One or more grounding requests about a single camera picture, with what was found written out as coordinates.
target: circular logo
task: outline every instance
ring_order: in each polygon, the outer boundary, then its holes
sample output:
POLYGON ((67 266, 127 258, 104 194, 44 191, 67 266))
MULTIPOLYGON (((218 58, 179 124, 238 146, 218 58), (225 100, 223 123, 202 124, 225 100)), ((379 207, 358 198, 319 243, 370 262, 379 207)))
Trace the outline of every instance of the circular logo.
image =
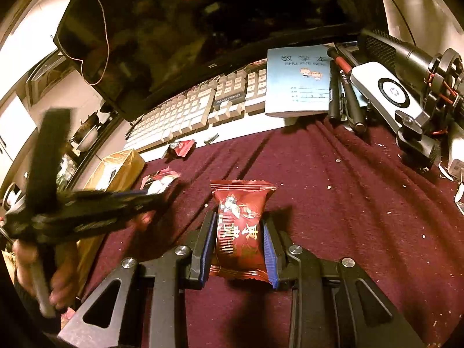
POLYGON ((379 90, 383 96, 396 107, 409 107, 409 95, 406 90, 391 78, 381 78, 379 80, 379 90))

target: metal bolt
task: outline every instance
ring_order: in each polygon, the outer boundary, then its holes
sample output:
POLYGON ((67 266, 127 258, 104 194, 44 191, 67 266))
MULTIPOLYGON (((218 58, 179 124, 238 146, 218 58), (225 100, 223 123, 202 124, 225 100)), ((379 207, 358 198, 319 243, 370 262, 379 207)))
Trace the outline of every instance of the metal bolt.
POLYGON ((190 252, 190 249, 187 246, 177 246, 174 252, 176 255, 186 255, 190 252))
POLYGON ((342 264, 343 264, 343 267, 351 268, 351 267, 354 267, 354 260, 351 258, 343 258, 342 264))
POLYGON ((293 255, 300 255, 303 252, 303 248, 297 244, 290 246, 289 251, 293 255))
POLYGON ((134 258, 125 258, 121 262, 123 268, 131 268, 137 264, 137 261, 134 258))

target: black circular ring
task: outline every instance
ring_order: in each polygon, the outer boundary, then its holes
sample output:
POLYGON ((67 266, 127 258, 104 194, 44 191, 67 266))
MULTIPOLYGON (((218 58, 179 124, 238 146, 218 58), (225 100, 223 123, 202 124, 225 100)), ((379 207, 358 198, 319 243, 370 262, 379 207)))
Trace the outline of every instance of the black circular ring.
POLYGON ((379 80, 379 90, 380 92, 383 94, 383 96, 386 98, 387 101, 389 101, 392 105, 395 105, 396 107, 399 107, 399 108, 408 108, 409 107, 409 95, 408 93, 406 92, 406 90, 399 84, 397 83, 395 80, 392 80, 391 78, 386 78, 386 77, 382 77, 380 80, 379 80), (401 91, 404 93, 405 95, 405 101, 403 103, 398 103, 396 101, 394 101, 393 99, 391 99, 387 93, 385 92, 385 90, 383 89, 383 84, 385 82, 392 82, 394 83, 396 86, 398 86, 401 91))

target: cabinet door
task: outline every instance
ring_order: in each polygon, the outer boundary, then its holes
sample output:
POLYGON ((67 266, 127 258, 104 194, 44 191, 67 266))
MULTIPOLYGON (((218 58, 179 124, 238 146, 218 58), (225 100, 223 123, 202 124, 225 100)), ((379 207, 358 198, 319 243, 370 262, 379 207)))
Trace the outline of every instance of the cabinet door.
POLYGON ((18 96, 15 96, 10 104, 1 110, 0 144, 14 160, 36 129, 36 125, 18 96))
POLYGON ((12 164, 13 161, 11 161, 8 154, 6 154, 4 147, 0 145, 0 187, 2 186, 6 174, 8 173, 8 170, 10 170, 12 164))

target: black cable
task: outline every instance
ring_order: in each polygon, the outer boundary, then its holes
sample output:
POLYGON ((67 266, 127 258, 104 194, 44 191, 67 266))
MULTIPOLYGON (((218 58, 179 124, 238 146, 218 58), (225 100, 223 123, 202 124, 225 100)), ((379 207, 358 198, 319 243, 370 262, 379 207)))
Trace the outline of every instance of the black cable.
POLYGON ((406 20, 405 16, 403 16, 403 13, 401 12, 399 6, 396 4, 395 0, 391 0, 391 2, 393 2, 393 4, 396 6, 396 9, 398 9, 398 12, 399 12, 400 16, 401 16, 401 18, 403 18, 403 21, 406 24, 407 30, 409 31, 409 35, 411 36, 412 42, 414 43, 415 46, 417 46, 416 40, 414 39, 414 35, 412 35, 411 29, 410 29, 410 27, 409 27, 409 25, 407 23, 407 20, 406 20))

